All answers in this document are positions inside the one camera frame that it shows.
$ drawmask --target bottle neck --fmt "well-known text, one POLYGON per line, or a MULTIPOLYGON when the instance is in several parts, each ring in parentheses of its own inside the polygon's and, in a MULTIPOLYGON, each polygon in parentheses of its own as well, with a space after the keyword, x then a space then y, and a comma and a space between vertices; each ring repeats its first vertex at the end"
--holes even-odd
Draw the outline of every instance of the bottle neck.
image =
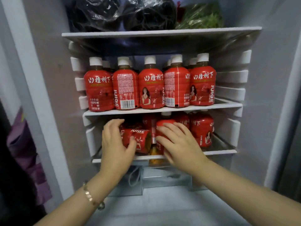
POLYGON ((131 69, 130 65, 120 65, 118 67, 120 70, 130 70, 131 69))
POLYGON ((183 67, 183 63, 172 63, 170 67, 183 67))
POLYGON ((207 67, 208 66, 208 61, 204 62, 197 62, 196 67, 207 67))
POLYGON ((154 69, 154 68, 156 68, 156 65, 155 64, 145 64, 144 67, 145 67, 145 69, 154 69))
POLYGON ((102 66, 90 66, 91 70, 103 70, 102 66))

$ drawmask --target forearm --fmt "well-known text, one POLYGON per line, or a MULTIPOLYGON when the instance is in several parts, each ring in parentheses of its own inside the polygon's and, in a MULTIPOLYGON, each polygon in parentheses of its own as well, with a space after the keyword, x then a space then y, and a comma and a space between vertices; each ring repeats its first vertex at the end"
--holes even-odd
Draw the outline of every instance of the forearm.
MULTIPOLYGON (((106 178, 99 172, 87 183, 87 189, 93 200, 100 203, 111 192, 115 183, 116 181, 106 178)), ((96 208, 97 206, 88 200, 81 187, 57 209, 40 220, 36 226, 82 226, 96 208)))
POLYGON ((301 204, 239 177, 212 161, 194 177, 252 225, 299 225, 301 204))

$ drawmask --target red label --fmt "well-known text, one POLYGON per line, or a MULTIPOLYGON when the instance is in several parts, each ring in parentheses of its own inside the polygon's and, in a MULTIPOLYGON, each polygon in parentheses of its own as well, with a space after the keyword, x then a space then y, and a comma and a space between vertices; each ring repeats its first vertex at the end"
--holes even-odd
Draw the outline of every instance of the red label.
POLYGON ((112 79, 115 108, 118 110, 139 108, 138 74, 132 70, 117 70, 112 79))
POLYGON ((136 152, 147 154, 149 149, 145 147, 145 143, 149 132, 149 130, 142 129, 121 129, 120 136, 122 139, 122 144, 125 147, 128 147, 130 144, 130 137, 134 136, 137 142, 136 152))
POLYGON ((213 118, 210 115, 194 115, 190 130, 200 147, 209 147, 212 144, 213 118))
POLYGON ((187 113, 185 112, 176 112, 176 114, 172 115, 172 118, 178 122, 181 123, 183 125, 186 126, 186 128, 188 128, 190 130, 190 119, 187 113))
MULTIPOLYGON (((159 126, 163 126, 164 123, 175 123, 175 120, 160 120, 157 122, 156 124, 156 136, 163 136, 165 137, 166 139, 168 139, 167 136, 165 136, 163 133, 161 133, 160 131, 157 130, 157 127, 159 126)), ((164 150, 166 149, 163 145, 161 145, 158 141, 156 143, 157 145, 157 149, 160 151, 160 153, 163 155, 164 154, 164 150)))
POLYGON ((90 70, 85 76, 89 110, 103 112, 114 108, 111 75, 105 70, 90 70))
POLYGON ((154 114, 145 114, 142 119, 144 129, 150 130, 152 135, 152 143, 156 143, 156 123, 157 117, 154 114))
POLYGON ((165 105, 164 75, 158 69, 144 69, 138 75, 141 107, 162 108, 165 105))
POLYGON ((191 71, 190 105, 214 104, 216 71, 210 67, 196 67, 191 71))
POLYGON ((165 105, 168 107, 189 106, 190 73, 184 67, 169 68, 165 78, 165 105))

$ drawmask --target long black hair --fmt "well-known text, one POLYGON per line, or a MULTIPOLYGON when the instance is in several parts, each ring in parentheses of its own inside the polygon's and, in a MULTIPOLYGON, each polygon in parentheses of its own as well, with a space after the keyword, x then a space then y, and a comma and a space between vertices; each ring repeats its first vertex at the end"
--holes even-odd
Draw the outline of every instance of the long black hair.
POLYGON ((192 85, 190 88, 190 93, 192 92, 192 87, 194 87, 194 94, 197 95, 197 88, 195 87, 195 85, 192 85))
POLYGON ((151 98, 151 96, 150 96, 150 92, 149 92, 149 90, 146 88, 146 87, 144 87, 143 89, 142 89, 142 95, 144 95, 144 89, 146 89, 146 95, 148 96, 148 98, 150 99, 151 98))

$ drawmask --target plastic bag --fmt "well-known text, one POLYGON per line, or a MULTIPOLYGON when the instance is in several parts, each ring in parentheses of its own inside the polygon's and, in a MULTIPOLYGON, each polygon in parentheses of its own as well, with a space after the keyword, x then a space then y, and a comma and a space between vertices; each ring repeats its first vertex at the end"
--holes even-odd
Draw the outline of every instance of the plastic bag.
POLYGON ((123 10, 127 31, 175 29, 177 8, 173 0, 127 0, 123 10))
POLYGON ((213 2, 186 6, 182 22, 176 29, 208 29, 223 26, 224 19, 219 4, 213 2))
POLYGON ((73 0, 67 7, 73 32, 117 31, 120 18, 119 0, 73 0))

